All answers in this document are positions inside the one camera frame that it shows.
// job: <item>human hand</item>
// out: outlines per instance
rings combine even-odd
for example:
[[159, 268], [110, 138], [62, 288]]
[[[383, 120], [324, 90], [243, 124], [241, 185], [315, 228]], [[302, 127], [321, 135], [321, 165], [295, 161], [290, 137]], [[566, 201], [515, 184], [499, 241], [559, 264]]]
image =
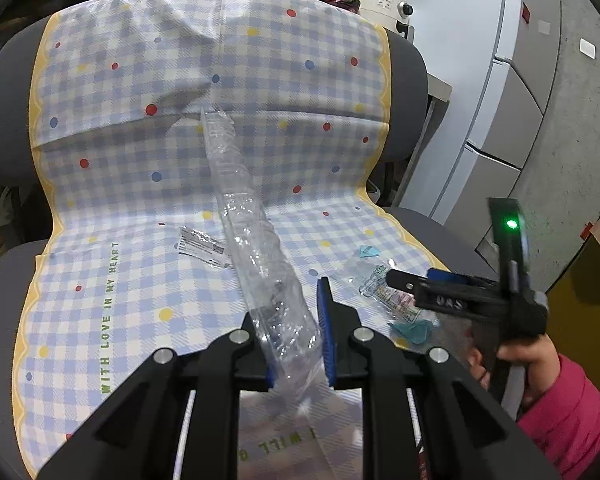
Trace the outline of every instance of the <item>human hand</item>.
[[[551, 388], [560, 375], [560, 358], [549, 336], [536, 339], [509, 341], [501, 345], [497, 353], [503, 361], [528, 365], [522, 407], [528, 408]], [[482, 366], [482, 354], [471, 348], [468, 354], [471, 375], [483, 388], [489, 387], [490, 373]]]

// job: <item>red sticker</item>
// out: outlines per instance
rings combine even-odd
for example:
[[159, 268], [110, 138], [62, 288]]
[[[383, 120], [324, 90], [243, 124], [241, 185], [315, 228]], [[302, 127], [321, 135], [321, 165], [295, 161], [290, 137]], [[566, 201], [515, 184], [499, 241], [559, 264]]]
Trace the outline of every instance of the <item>red sticker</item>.
[[531, 12], [525, 3], [522, 4], [522, 19], [525, 20], [525, 23], [528, 25], [531, 20]]
[[591, 233], [591, 228], [593, 227], [593, 224], [591, 222], [589, 222], [583, 229], [583, 231], [580, 233], [580, 238], [582, 238], [583, 240], [586, 240], [589, 237], [589, 234]]

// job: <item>rice cooker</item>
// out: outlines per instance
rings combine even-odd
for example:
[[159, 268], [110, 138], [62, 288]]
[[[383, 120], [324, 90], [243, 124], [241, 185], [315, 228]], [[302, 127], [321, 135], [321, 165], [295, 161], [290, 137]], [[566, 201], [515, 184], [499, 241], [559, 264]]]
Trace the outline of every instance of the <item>rice cooker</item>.
[[413, 41], [413, 27], [409, 24], [413, 7], [409, 0], [360, 0], [358, 13], [366, 20]]

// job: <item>gray chair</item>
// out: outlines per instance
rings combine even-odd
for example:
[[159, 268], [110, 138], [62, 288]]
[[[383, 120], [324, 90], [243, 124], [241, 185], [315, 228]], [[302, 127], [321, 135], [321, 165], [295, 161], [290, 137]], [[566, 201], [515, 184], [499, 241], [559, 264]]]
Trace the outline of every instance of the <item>gray chair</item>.
[[[47, 19], [33, 23], [0, 51], [0, 184], [38, 181], [29, 148], [28, 103], [33, 63]], [[427, 105], [427, 72], [418, 51], [390, 33], [392, 107], [384, 161], [403, 160], [413, 151]], [[475, 251], [445, 228], [413, 211], [389, 208], [402, 225], [455, 272], [494, 278]], [[0, 258], [0, 480], [29, 480], [16, 444], [11, 408], [11, 365], [20, 314], [46, 240], [8, 251]]]

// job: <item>red sleeve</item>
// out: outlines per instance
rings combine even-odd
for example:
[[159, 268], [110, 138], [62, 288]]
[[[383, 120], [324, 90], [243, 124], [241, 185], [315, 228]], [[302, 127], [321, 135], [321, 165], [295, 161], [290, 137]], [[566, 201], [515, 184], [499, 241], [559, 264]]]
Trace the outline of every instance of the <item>red sleeve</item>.
[[575, 480], [600, 451], [600, 392], [580, 366], [561, 355], [554, 385], [518, 425], [563, 480]]

